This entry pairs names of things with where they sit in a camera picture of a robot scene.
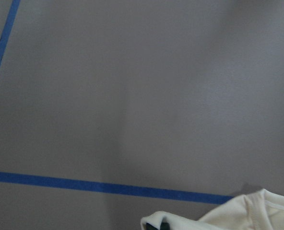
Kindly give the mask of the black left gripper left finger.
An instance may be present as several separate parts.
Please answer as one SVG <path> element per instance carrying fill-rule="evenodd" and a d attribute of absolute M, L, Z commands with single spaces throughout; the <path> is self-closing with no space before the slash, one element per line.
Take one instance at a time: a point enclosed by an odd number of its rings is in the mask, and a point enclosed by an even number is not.
<path fill-rule="evenodd" d="M 152 225 L 149 224 L 149 223 L 146 223 L 146 224 L 145 224 L 145 228 L 146 228 L 146 230 L 158 230 L 156 227 L 152 226 Z"/>

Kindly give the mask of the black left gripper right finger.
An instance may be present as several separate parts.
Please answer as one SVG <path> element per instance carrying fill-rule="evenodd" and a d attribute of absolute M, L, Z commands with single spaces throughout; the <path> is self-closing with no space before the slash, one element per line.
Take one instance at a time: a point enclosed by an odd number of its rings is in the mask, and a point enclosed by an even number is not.
<path fill-rule="evenodd" d="M 170 230 L 170 225 L 167 222 L 162 222 L 160 225 L 160 230 Z"/>

